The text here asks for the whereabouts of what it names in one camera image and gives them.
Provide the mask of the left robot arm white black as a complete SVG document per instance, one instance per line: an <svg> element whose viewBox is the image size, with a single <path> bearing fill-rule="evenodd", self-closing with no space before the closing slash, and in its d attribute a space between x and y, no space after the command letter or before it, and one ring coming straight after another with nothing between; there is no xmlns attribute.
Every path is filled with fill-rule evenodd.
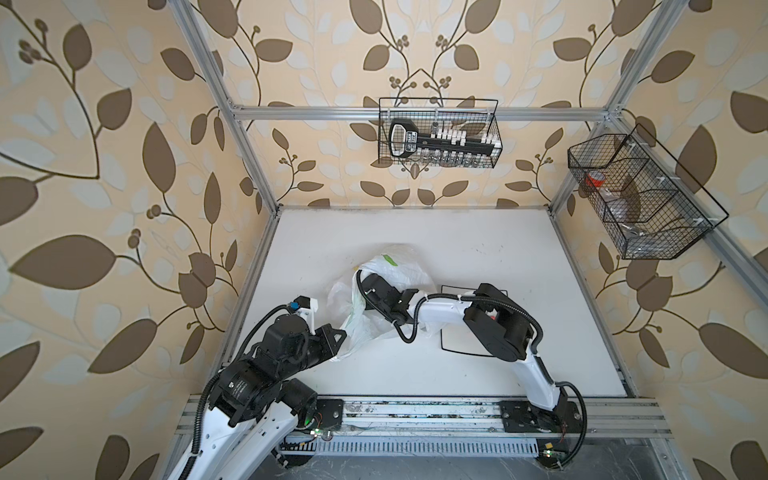
<svg viewBox="0 0 768 480"><path fill-rule="evenodd" d="M317 310L317 300L299 296L246 334L233 361L206 383L191 443L170 478L248 479L268 456L282 455L290 434L308 444L340 426L343 401L319 399L297 377L333 359L346 339L342 329L315 326ZM255 331L264 333L259 342Z"/></svg>

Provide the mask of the white plastic bag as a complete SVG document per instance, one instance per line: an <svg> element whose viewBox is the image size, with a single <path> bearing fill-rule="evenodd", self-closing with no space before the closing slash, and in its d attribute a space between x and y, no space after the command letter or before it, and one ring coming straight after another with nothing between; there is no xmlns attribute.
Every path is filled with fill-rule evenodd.
<svg viewBox="0 0 768 480"><path fill-rule="evenodd" d="M371 259L343 274L331 287L326 314L346 333L336 359L341 361L373 341L398 338L406 343L439 328L414 321L417 297L435 286L408 245L386 246Z"/></svg>

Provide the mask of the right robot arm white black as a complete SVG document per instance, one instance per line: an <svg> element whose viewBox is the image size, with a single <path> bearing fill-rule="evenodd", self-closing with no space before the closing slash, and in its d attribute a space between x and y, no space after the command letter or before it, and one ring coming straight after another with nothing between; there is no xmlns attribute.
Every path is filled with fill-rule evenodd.
<svg viewBox="0 0 768 480"><path fill-rule="evenodd" d="M491 357L511 365L524 401L502 401L508 433L565 435L587 432L586 404L570 382L556 382L538 355L543 329L523 307L489 283L468 294L399 290L379 274L358 272L355 283L365 308L380 314L402 341L415 341L422 320L465 325Z"/></svg>

